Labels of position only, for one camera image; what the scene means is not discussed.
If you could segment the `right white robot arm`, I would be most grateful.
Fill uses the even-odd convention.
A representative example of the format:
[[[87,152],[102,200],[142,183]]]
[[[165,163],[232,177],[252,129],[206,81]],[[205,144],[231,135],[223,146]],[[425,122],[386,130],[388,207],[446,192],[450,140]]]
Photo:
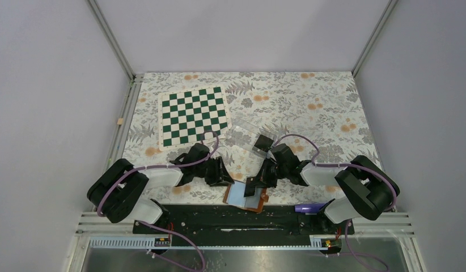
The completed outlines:
[[[273,147],[271,152],[273,156],[264,160],[258,174],[247,178],[244,196],[253,196],[259,188],[274,188],[280,179],[298,186],[338,186],[344,196],[318,211],[317,224],[325,233],[334,232],[348,219],[377,220],[393,208],[400,193],[396,183],[363,155],[349,163],[322,164],[299,160],[286,144]]]

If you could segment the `clear plastic box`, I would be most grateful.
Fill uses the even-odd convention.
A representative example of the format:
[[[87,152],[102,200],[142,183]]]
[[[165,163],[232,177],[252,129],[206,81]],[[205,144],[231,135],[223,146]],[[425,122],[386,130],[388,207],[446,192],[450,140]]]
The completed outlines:
[[[253,145],[255,144],[260,134],[273,139],[274,142],[277,139],[275,134],[239,118],[232,120],[232,127],[226,133],[228,143],[241,147],[242,149],[259,157],[265,158],[267,157],[268,152],[264,153],[261,151],[253,151]]]

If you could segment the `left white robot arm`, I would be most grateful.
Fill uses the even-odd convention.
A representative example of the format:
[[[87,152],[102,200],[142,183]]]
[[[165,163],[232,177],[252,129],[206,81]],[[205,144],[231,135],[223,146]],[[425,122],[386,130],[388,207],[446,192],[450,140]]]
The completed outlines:
[[[212,158],[201,143],[194,144],[166,165],[134,167],[127,159],[119,159],[89,188],[87,199],[100,216],[111,223],[140,220],[156,233],[168,227],[167,210],[143,192],[157,186],[181,187],[202,178],[208,186],[229,186],[234,180],[221,157]]]

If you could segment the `brown leather card holder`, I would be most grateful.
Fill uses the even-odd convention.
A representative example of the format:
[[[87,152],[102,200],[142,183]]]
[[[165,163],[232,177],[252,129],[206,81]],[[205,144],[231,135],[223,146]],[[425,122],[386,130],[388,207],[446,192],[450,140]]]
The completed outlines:
[[[223,197],[223,203],[245,211],[253,213],[261,213],[264,205],[268,202],[269,196],[266,193],[266,188],[254,189],[253,196],[245,197],[244,191],[246,184],[235,181],[230,184]]]

